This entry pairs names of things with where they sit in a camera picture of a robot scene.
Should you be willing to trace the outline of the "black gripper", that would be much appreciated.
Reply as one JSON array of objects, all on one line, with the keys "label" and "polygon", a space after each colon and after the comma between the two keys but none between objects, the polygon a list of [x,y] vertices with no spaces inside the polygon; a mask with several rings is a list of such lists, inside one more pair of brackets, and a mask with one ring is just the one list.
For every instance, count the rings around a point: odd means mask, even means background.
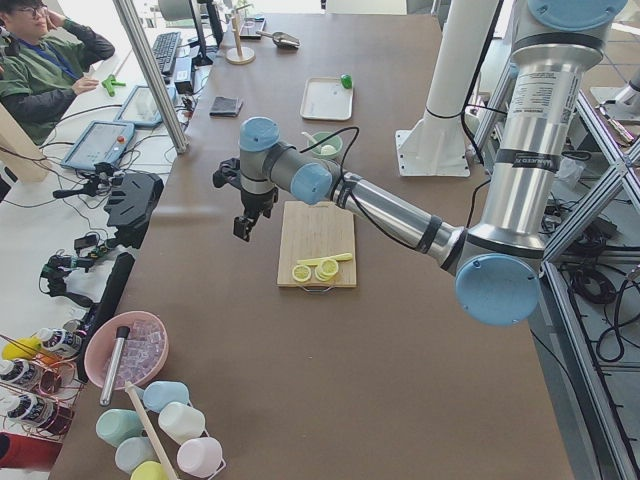
[{"label": "black gripper", "polygon": [[215,188],[229,184],[240,191],[243,214],[234,218],[233,234],[249,242],[250,234],[261,216],[270,218],[274,204],[278,201],[278,188],[268,180],[252,180],[241,170],[239,158],[222,161],[213,173]]}]

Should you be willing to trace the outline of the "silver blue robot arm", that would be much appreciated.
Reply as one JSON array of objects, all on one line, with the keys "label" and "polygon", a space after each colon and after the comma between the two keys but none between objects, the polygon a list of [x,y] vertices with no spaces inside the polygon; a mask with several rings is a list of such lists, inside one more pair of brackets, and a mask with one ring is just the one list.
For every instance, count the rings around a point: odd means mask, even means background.
[{"label": "silver blue robot arm", "polygon": [[[425,293],[436,305],[450,298],[459,309],[489,325],[511,325],[527,318],[540,295],[538,270],[526,258],[505,253],[468,254],[461,226],[463,203],[471,186],[463,179],[395,178],[387,170],[393,122],[417,110],[422,82],[432,76],[439,36],[434,22],[410,17],[287,16],[298,25],[306,46],[296,56],[267,62],[270,118],[256,117],[239,128],[239,159],[231,168],[246,212],[236,224],[244,231],[282,190],[296,206],[345,218],[361,215],[410,251],[405,273],[377,278],[374,301],[384,295]],[[297,122],[281,116],[286,108],[283,83],[321,70],[349,70],[361,83],[356,121],[362,143],[351,158],[365,177],[343,171],[332,161],[302,154],[280,139]]]}]

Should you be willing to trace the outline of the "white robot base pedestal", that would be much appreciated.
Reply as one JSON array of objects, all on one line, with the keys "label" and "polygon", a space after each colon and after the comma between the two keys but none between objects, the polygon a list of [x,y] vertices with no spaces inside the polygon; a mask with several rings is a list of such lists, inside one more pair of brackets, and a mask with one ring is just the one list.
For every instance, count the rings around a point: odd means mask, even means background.
[{"label": "white robot base pedestal", "polygon": [[500,11],[499,1],[450,3],[423,117],[412,129],[396,132],[402,176],[470,175],[461,121]]}]

